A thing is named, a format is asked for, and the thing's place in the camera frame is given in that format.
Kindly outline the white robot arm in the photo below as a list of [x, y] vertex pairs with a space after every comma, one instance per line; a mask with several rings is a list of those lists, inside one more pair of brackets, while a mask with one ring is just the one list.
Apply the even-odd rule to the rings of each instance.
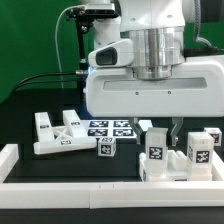
[[224, 55], [185, 57], [186, 22], [201, 22], [201, 0], [118, 0], [129, 34], [89, 54], [87, 110], [94, 117], [170, 117], [172, 142], [186, 117], [224, 116]]

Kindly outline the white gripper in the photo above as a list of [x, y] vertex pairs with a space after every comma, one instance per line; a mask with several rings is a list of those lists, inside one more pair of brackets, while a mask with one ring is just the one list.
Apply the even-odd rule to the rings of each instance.
[[224, 116], [224, 55], [189, 57], [161, 80], [134, 77], [133, 44], [124, 39], [91, 52], [86, 104], [94, 117], [129, 117], [141, 143], [137, 117], [173, 117], [171, 144], [179, 140], [182, 117]]

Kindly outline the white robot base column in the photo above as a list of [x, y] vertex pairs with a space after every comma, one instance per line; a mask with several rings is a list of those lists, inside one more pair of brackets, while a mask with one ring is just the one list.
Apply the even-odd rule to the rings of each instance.
[[111, 67], [118, 61], [118, 52], [111, 44], [120, 40], [121, 18], [94, 21], [94, 50], [88, 55], [91, 67]]

